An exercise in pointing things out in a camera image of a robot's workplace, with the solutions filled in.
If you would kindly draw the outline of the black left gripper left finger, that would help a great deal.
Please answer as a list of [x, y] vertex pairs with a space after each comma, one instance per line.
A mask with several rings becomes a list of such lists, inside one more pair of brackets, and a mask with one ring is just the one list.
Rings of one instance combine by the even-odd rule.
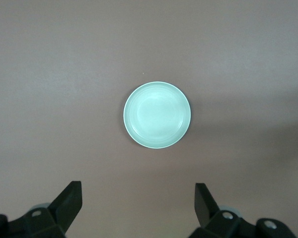
[[9, 238], [64, 238], [82, 208], [81, 181], [72, 181], [47, 206], [36, 207], [9, 222]]

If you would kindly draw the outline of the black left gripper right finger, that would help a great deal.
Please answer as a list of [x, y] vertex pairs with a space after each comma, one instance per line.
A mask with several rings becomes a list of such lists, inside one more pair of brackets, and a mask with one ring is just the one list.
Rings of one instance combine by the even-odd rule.
[[257, 238], [256, 227], [245, 221], [235, 210], [220, 208], [206, 184], [196, 183], [194, 208], [200, 226], [192, 238]]

